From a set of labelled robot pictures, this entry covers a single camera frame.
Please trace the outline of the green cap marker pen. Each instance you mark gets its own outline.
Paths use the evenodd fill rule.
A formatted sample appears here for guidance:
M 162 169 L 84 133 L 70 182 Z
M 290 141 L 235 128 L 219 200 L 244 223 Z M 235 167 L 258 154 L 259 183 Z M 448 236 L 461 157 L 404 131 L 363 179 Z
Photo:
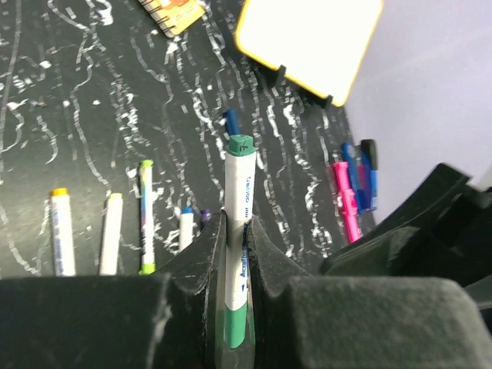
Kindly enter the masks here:
M 251 136 L 232 135 L 225 155 L 226 265 L 224 342 L 232 349 L 245 338 L 248 305 L 248 246 L 254 202 L 256 147 Z

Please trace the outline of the blue pen cap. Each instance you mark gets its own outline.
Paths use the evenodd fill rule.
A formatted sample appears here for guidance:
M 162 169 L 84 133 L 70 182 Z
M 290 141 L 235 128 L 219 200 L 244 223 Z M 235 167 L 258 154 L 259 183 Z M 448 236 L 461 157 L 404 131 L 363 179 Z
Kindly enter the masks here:
M 241 133 L 240 126 L 238 123 L 238 117 L 233 108 L 229 108 L 224 113 L 224 119 L 225 119 L 226 130 L 229 136 L 239 135 Z

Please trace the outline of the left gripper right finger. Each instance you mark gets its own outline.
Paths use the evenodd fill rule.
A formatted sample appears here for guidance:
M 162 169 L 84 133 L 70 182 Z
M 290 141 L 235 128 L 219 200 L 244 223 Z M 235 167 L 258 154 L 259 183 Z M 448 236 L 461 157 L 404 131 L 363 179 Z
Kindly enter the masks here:
M 471 296 L 440 278 L 315 277 L 249 225 L 256 368 L 489 368 Z

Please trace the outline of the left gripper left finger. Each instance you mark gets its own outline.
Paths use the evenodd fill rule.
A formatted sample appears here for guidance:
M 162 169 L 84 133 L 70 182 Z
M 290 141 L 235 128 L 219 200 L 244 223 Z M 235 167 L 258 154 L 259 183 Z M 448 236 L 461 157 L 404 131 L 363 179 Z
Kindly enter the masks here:
M 226 217 L 148 276 L 1 282 L 3 368 L 212 368 Z

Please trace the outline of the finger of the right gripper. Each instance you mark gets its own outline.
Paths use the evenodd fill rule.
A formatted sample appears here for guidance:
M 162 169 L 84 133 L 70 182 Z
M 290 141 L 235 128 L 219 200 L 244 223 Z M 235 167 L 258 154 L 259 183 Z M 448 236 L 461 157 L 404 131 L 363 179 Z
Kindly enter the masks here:
M 491 274 L 491 190 L 438 164 L 392 214 L 329 256 L 324 276 L 436 277 L 463 287 Z

